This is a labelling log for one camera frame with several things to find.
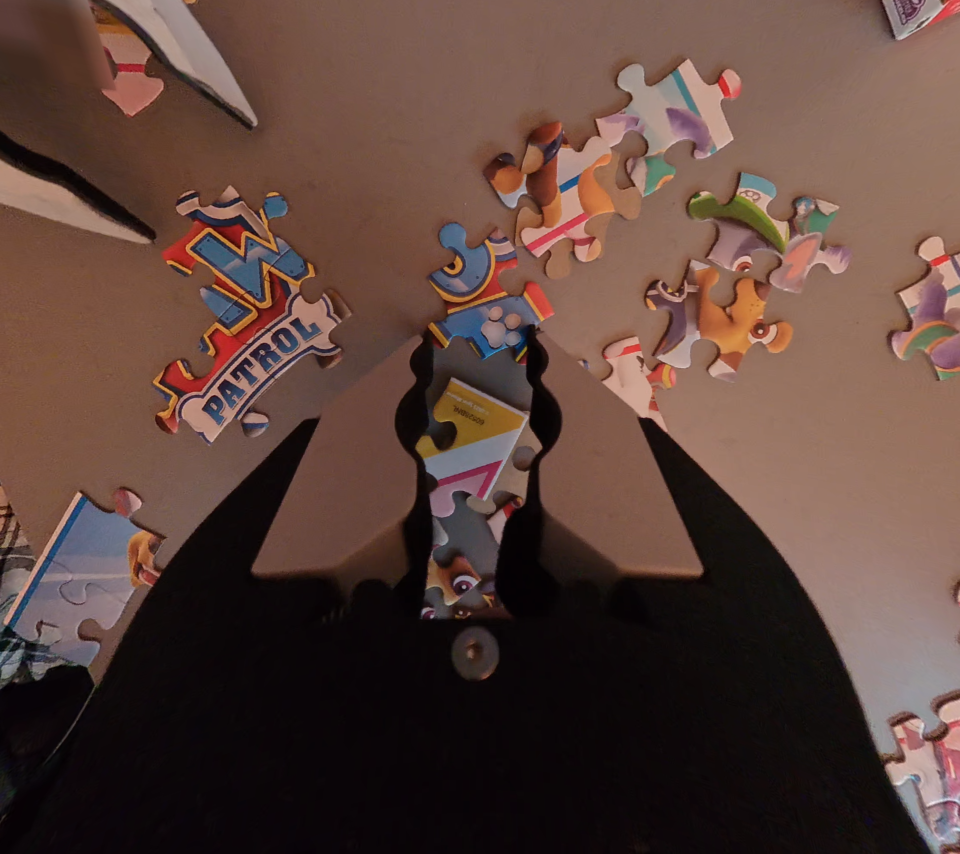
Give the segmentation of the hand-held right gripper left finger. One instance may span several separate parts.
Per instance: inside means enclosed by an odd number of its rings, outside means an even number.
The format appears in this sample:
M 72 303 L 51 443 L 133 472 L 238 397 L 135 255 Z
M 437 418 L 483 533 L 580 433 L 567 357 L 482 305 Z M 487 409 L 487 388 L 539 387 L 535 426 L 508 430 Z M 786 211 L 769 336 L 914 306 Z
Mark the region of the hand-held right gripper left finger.
M 431 519 L 424 462 L 434 350 L 415 336 L 326 405 L 251 573 L 320 577 L 350 596 L 378 580 L 416 618 L 425 593 Z

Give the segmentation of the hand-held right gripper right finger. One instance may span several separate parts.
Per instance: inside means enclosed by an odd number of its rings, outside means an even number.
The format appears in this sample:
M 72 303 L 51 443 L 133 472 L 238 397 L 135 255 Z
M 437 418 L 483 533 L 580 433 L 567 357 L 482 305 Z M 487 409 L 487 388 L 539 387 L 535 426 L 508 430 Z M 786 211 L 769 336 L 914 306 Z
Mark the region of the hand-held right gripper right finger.
M 640 419 L 546 333 L 528 340 L 541 451 L 507 521 L 495 586 L 513 618 L 546 615 L 568 584 L 704 572 Z

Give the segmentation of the pink red collar puzzle piece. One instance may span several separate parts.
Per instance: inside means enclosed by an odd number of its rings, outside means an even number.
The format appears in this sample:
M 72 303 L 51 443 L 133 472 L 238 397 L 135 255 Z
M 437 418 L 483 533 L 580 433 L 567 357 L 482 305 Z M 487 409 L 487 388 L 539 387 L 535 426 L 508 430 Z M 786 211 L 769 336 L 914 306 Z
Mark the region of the pink red collar puzzle piece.
M 90 8 L 114 70 L 113 88 L 102 92 L 127 117 L 133 117 L 162 93 L 164 81 L 146 74 L 152 51 L 132 28 L 98 4 L 91 2 Z

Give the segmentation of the yellow pink corner puzzle piece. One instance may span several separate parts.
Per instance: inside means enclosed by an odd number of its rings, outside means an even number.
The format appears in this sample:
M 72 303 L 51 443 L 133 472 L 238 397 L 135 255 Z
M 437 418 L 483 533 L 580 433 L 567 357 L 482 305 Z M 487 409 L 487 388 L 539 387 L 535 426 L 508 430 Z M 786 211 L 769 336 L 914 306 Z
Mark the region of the yellow pink corner puzzle piece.
M 459 472 L 493 464 L 493 478 L 498 479 L 508 463 L 529 415 L 486 392 L 452 377 L 434 407 L 439 423 L 455 429 L 455 437 L 444 450 L 424 435 L 416 444 L 416 452 L 424 467 L 438 480 Z

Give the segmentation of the blue paw print puzzle section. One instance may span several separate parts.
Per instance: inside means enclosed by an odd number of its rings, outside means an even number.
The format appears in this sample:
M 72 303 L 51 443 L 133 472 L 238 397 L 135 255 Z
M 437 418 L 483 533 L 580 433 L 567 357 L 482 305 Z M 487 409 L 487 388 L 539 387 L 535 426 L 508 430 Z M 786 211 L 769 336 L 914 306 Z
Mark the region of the blue paw print puzzle section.
M 521 361 L 529 328 L 552 317 L 554 310 L 534 282 L 526 283 L 517 295 L 504 289 L 501 273 L 518 266 L 512 242 L 495 229 L 482 243 L 470 246 L 459 223 L 445 224 L 438 239 L 451 251 L 452 260 L 428 278 L 447 309 L 443 320 L 429 326 L 434 342 L 447 347 L 462 338 L 482 359 L 510 348 Z

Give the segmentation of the light blue sky puzzle section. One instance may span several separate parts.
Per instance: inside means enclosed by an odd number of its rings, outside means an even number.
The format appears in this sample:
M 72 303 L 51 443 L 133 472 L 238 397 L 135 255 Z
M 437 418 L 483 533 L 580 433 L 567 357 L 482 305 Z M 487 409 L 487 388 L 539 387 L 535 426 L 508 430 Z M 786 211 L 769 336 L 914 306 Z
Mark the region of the light blue sky puzzle section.
M 99 642 L 82 623 L 112 628 L 134 590 L 154 585 L 162 574 L 157 553 L 164 536 L 135 522 L 141 499 L 117 488 L 113 500 L 109 512 L 75 495 L 3 621 L 21 639 L 85 668 Z

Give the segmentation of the pink lilac puzzle piece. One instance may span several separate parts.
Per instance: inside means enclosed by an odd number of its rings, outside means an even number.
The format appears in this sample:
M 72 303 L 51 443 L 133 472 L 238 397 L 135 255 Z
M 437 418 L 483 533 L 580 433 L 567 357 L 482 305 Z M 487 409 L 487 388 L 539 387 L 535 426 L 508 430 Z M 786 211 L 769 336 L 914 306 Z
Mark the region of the pink lilac puzzle piece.
M 525 501 L 524 491 L 515 493 L 498 486 L 494 465 L 486 464 L 438 480 L 430 493 L 430 507 L 445 543 L 450 533 L 458 544 L 470 547 L 501 545 L 507 521 Z

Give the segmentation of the brown dog face puzzle piece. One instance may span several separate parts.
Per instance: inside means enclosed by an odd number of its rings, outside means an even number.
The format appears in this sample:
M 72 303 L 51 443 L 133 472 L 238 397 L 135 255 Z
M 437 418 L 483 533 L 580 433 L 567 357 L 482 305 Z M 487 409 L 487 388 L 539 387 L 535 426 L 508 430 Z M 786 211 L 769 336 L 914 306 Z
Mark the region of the brown dog face puzzle piece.
M 491 575 L 479 575 L 471 561 L 454 553 L 446 563 L 430 557 L 427 565 L 421 620 L 480 620 L 509 617 Z

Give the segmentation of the red blue logo puzzle section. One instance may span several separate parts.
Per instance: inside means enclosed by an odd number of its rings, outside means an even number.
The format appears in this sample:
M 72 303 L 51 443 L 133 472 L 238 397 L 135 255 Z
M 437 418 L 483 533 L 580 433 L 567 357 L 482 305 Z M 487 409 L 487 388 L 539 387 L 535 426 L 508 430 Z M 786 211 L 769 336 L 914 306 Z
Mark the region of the red blue logo puzzle section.
M 188 425 L 208 444 L 234 422 L 256 437 L 270 424 L 255 409 L 258 396 L 303 357 L 315 356 L 323 368 L 337 364 L 342 350 L 330 335 L 351 312 L 334 291 L 304 298 L 302 284 L 315 271 L 273 231 L 272 221 L 288 210 L 282 195 L 270 193 L 253 210 L 232 187 L 207 205 L 187 192 L 176 210 L 191 224 L 164 251 L 167 264 L 182 275 L 214 274 L 200 290 L 214 316 L 199 342 L 212 367 L 196 375 L 186 360 L 168 364 L 153 381 L 168 401 L 156 423 L 169 434 Z

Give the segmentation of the orange dog face puzzle piece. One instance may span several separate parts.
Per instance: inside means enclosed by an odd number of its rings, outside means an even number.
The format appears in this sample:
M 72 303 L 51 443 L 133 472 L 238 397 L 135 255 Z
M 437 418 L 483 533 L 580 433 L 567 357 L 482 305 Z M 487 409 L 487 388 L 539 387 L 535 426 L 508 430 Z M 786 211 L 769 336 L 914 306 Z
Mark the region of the orange dog face puzzle piece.
M 786 322 L 768 322 L 763 314 L 771 286 L 740 275 L 734 285 L 734 300 L 722 307 L 711 299 L 711 290 L 720 279 L 717 269 L 691 261 L 683 282 L 672 288 L 662 280 L 653 282 L 645 293 L 646 306 L 664 309 L 670 319 L 654 356 L 675 368 L 688 368 L 695 342 L 707 340 L 718 348 L 717 359 L 708 373 L 731 383 L 737 379 L 744 355 L 760 344 L 779 353 L 789 344 L 793 329 Z

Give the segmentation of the green purple puzzle piece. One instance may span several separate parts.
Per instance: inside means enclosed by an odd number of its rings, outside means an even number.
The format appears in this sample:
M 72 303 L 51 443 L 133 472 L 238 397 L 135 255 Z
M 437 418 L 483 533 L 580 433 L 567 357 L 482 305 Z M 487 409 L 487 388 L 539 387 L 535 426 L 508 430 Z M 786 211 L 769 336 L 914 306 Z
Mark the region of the green purple puzzle piece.
M 791 216 L 782 221 L 768 211 L 776 194 L 772 182 L 748 173 L 739 176 L 737 189 L 726 203 L 710 192 L 696 193 L 687 205 L 690 218 L 713 221 L 717 226 L 716 240 L 707 259 L 720 268 L 746 272 L 757 251 L 773 251 L 781 263 L 771 272 L 768 282 L 792 294 L 802 291 L 810 271 L 817 265 L 834 274 L 845 272 L 851 260 L 850 250 L 823 243 L 838 206 L 802 196 L 793 200 Z

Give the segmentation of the brown dog head puzzle piece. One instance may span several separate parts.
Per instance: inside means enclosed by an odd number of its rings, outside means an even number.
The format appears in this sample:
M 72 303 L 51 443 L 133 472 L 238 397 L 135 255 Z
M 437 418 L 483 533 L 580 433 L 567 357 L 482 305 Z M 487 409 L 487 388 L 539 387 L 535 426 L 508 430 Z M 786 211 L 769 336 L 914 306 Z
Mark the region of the brown dog head puzzle piece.
M 542 225 L 556 227 L 562 220 L 561 184 L 580 176 L 591 159 L 572 149 L 559 121 L 548 122 L 530 132 L 521 163 L 510 153 L 489 162 L 483 174 L 509 207 L 523 195 L 534 200 L 542 213 Z

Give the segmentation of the purple teal striped puzzle piece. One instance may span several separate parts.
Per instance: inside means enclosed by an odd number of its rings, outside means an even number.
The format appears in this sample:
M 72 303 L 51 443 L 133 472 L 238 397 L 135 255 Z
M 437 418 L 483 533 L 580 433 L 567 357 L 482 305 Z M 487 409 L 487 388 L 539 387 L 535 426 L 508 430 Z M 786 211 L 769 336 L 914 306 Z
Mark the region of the purple teal striped puzzle piece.
M 959 375 L 959 258 L 939 236 L 919 243 L 917 254 L 929 270 L 917 283 L 897 292 L 909 327 L 894 331 L 890 344 L 902 360 L 924 354 L 940 381 Z

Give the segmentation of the white purple red knob puzzle piece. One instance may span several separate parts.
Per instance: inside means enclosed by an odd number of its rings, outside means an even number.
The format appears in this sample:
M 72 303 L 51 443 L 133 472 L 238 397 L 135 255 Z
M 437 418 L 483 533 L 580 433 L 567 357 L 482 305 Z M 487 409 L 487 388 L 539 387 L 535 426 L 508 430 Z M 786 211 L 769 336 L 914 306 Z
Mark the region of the white purple red knob puzzle piece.
M 742 80 L 734 69 L 707 83 L 692 61 L 686 60 L 663 80 L 648 84 L 643 67 L 631 64 L 616 80 L 621 90 L 630 93 L 624 113 L 646 140 L 647 155 L 663 154 L 678 141 L 689 140 L 694 156 L 702 159 L 734 139 L 722 106 L 724 100 L 741 93 Z

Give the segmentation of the pink white puzzle section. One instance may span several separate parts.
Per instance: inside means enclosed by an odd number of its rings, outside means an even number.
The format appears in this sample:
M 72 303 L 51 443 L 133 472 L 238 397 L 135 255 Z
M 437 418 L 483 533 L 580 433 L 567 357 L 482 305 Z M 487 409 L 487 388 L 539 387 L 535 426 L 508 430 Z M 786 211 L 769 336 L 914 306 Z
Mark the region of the pink white puzzle section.
M 895 716 L 890 728 L 897 746 L 885 762 L 891 783 L 912 783 L 926 827 L 942 851 L 959 846 L 959 696 L 934 705 L 940 727 L 929 733 L 916 715 Z

